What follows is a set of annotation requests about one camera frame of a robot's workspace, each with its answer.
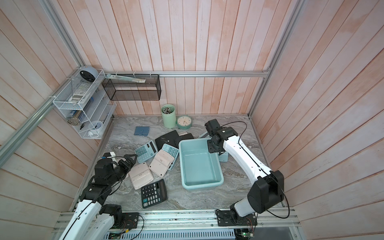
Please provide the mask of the mint green storage box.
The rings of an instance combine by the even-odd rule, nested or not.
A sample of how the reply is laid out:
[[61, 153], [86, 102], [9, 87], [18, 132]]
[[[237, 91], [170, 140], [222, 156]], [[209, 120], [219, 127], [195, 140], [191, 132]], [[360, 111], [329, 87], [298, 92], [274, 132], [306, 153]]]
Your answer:
[[210, 153], [208, 138], [179, 142], [182, 185], [188, 191], [212, 189], [224, 183], [217, 153]]

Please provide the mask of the black calculator front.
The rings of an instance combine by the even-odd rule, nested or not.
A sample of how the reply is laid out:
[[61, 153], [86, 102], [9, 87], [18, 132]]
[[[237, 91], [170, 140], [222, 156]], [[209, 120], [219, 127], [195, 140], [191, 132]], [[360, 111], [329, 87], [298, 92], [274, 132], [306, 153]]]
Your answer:
[[164, 179], [141, 187], [142, 207], [149, 207], [163, 203], [168, 199], [167, 188]]

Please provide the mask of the small teal calculator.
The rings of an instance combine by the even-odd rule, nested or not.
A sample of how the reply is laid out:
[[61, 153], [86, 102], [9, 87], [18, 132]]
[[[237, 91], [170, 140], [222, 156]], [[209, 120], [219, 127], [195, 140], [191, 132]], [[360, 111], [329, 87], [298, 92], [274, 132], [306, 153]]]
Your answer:
[[172, 170], [179, 156], [179, 149], [168, 144], [163, 144], [162, 150], [174, 157], [173, 162], [169, 166], [168, 170]]

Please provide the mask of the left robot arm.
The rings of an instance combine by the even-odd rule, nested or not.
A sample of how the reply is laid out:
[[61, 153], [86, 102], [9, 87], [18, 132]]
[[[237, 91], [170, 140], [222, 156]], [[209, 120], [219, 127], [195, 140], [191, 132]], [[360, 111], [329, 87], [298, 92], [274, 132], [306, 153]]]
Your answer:
[[123, 183], [138, 156], [124, 155], [118, 162], [115, 156], [105, 154], [95, 165], [95, 175], [83, 190], [80, 201], [61, 240], [102, 240], [111, 228], [122, 229], [118, 234], [137, 228], [139, 214], [124, 214], [120, 205], [107, 204], [113, 188]]

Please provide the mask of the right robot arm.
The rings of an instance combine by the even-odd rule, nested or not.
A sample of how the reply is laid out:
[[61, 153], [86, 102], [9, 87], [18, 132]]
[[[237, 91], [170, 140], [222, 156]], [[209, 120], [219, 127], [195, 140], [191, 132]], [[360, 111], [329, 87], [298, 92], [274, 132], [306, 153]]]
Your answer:
[[262, 214], [285, 198], [284, 176], [263, 164], [243, 143], [241, 136], [231, 127], [222, 127], [217, 121], [205, 125], [210, 153], [227, 152], [246, 173], [252, 187], [247, 196], [230, 207], [232, 218]]

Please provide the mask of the teal calculator left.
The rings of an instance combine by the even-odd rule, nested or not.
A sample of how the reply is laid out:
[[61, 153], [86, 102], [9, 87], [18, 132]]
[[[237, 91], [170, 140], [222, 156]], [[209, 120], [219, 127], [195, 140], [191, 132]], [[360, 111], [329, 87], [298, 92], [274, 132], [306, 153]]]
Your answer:
[[139, 164], [150, 160], [156, 155], [157, 152], [158, 149], [154, 141], [150, 141], [147, 144], [135, 149], [135, 154], [138, 156], [137, 161]]

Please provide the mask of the large teal calculator right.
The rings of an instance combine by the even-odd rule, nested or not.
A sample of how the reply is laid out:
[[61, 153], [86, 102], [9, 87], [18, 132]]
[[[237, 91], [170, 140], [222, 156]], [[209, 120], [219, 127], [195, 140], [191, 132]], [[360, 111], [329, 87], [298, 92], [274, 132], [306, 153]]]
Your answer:
[[[204, 132], [199, 136], [199, 139], [206, 139], [206, 138], [211, 139], [208, 132]], [[219, 162], [226, 163], [228, 161], [228, 158], [229, 158], [228, 152], [217, 153], [217, 155], [218, 155]]]

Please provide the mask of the pink calculator back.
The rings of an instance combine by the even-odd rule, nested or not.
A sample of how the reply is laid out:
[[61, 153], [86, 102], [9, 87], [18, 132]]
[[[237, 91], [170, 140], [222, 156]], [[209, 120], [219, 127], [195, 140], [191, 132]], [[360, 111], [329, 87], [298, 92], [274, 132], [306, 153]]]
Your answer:
[[183, 131], [183, 132], [178, 132], [178, 134], [179, 134], [179, 136], [185, 136], [185, 135], [187, 135], [187, 134], [188, 134], [188, 132], [186, 132], [186, 131]]

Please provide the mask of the green pen cup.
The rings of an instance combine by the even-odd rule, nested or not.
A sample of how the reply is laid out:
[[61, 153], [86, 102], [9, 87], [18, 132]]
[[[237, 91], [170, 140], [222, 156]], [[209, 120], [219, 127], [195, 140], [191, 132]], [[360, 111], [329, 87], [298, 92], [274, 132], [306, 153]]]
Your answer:
[[176, 126], [176, 107], [171, 104], [166, 104], [161, 108], [164, 126], [172, 129]]

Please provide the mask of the ruler on basket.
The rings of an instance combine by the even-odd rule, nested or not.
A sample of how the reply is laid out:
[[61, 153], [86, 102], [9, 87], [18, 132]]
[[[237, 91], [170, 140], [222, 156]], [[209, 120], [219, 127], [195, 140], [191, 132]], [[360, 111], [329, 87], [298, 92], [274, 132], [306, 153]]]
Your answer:
[[131, 83], [140, 83], [140, 84], [143, 84], [146, 82], [146, 79], [139, 79], [135, 77], [119, 76], [119, 75], [112, 75], [112, 74], [107, 74], [106, 79], [126, 81]]

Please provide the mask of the grey round speaker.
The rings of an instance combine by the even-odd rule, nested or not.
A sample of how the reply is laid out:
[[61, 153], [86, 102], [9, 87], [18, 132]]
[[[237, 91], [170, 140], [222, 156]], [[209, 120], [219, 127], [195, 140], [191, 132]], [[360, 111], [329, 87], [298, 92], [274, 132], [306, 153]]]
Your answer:
[[93, 83], [97, 79], [99, 72], [93, 67], [84, 66], [80, 69], [80, 75], [85, 81]]

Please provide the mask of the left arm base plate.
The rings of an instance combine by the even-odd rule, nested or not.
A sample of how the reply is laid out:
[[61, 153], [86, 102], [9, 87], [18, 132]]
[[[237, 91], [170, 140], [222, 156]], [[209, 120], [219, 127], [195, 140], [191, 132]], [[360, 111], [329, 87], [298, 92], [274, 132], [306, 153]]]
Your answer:
[[111, 227], [111, 229], [136, 229], [139, 213], [102, 213], [96, 218], [94, 229]]

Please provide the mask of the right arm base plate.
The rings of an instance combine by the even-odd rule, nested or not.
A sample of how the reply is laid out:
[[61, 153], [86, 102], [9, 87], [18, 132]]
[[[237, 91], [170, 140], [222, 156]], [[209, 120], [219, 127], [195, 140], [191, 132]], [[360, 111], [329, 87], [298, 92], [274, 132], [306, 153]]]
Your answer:
[[245, 217], [239, 217], [235, 211], [229, 210], [215, 210], [219, 227], [233, 227], [233, 226], [250, 226], [255, 227], [258, 225], [257, 217], [254, 214], [249, 214]]

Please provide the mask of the aluminium front rail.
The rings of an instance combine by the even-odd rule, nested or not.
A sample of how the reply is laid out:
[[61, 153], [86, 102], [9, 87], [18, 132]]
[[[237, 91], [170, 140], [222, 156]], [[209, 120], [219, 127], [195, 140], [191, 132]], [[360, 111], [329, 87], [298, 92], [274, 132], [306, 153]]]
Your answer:
[[239, 229], [239, 228], [275, 228], [300, 227], [301, 223], [294, 209], [274, 207], [268, 212], [255, 214], [258, 225], [219, 227], [214, 209], [210, 210], [164, 210], [139, 211], [136, 229], [151, 230], [187, 230], [187, 229]]

